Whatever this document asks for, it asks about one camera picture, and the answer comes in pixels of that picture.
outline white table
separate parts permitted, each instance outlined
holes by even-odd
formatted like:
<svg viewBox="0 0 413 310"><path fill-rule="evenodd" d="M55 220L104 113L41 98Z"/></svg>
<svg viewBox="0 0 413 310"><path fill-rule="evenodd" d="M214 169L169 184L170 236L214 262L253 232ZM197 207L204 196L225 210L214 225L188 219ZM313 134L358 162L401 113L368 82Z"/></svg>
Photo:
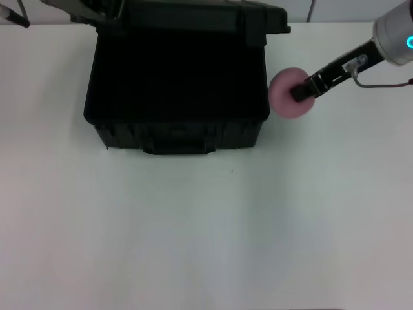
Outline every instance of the white table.
<svg viewBox="0 0 413 310"><path fill-rule="evenodd" d="M268 38L268 76L371 28L293 24ZM413 88L347 81L272 114L253 149L107 151L83 119L96 37L0 26L0 309L413 308Z"/></svg>

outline pink sponge ball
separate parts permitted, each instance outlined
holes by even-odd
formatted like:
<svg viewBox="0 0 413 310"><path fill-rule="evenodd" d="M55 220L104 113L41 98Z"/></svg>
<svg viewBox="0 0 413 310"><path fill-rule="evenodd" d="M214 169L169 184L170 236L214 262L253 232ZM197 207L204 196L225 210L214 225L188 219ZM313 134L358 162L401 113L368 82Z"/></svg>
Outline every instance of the pink sponge ball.
<svg viewBox="0 0 413 310"><path fill-rule="evenodd" d="M314 105L314 97L302 102L295 102L290 90L304 83L308 74L300 68L288 68L280 71L271 81L268 88L268 100L271 108L282 118L299 118Z"/></svg>

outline blue led light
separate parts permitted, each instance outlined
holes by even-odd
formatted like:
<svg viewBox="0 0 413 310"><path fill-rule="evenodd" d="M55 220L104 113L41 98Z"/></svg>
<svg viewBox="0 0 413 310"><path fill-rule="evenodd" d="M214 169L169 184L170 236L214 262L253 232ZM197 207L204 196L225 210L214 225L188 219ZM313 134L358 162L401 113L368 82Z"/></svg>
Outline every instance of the blue led light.
<svg viewBox="0 0 413 310"><path fill-rule="evenodd" d="M407 38L406 44L408 47L413 48L413 36Z"/></svg>

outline black cable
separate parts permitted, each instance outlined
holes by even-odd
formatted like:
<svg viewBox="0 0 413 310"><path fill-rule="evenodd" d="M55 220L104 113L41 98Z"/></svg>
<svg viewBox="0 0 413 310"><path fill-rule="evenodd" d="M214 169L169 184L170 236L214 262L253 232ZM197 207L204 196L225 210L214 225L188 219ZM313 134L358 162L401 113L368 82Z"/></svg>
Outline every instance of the black cable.
<svg viewBox="0 0 413 310"><path fill-rule="evenodd" d="M316 5L316 1L317 0L311 0L310 10L308 11L308 16L307 16L307 23L311 22L311 17L314 11L314 7Z"/></svg>
<svg viewBox="0 0 413 310"><path fill-rule="evenodd" d="M351 73L351 76L354 80L354 82L356 83L357 86L363 87L363 88L397 88L397 87L404 87L404 86L409 86L409 85L413 85L413 79L410 79L408 82L406 83L400 83L400 84L377 84L377 85L364 85L361 84L359 82L359 80L357 79L357 72L353 71Z"/></svg>
<svg viewBox="0 0 413 310"><path fill-rule="evenodd" d="M23 15L25 19L28 20L27 12L26 12L25 5L23 4L23 0L17 0L17 3L19 3L21 14Z"/></svg>

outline open case lid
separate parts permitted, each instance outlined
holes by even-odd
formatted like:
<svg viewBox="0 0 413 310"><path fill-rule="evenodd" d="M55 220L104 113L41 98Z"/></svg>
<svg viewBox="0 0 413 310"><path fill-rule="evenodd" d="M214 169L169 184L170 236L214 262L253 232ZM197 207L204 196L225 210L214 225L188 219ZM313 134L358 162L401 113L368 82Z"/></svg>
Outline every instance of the open case lid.
<svg viewBox="0 0 413 310"><path fill-rule="evenodd" d="M264 46L266 34L289 33L283 8L228 0L42 0L90 24L98 32L137 29L242 35L248 46Z"/></svg>

